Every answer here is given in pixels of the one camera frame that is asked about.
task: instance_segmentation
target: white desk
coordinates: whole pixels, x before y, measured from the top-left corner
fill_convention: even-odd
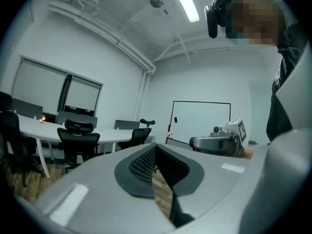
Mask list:
[[[51,153],[51,159],[53,159],[52,145],[53,142],[61,142],[57,129],[64,128],[63,125],[53,124],[49,122],[39,121],[31,119],[25,116],[19,115],[19,129],[24,136],[32,137],[36,139],[39,157],[42,163],[43,170],[47,178],[50,178],[48,167],[45,163],[41,140],[49,141],[49,149]],[[132,130],[115,130],[115,129],[94,129],[93,133],[100,134],[98,140],[99,144],[113,143],[112,153],[115,152],[116,142],[129,141],[132,137]],[[155,138],[154,134],[150,134],[149,138]]]

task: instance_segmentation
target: ceiling light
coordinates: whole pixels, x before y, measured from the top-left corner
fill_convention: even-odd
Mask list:
[[[195,4],[193,0],[180,0],[190,22],[196,22],[199,21],[199,15],[196,10]]]

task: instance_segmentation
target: person's hand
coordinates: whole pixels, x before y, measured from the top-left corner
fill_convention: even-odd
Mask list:
[[[255,147],[243,146],[242,148],[243,148],[241,155],[242,158],[251,159],[254,152],[256,151]]]

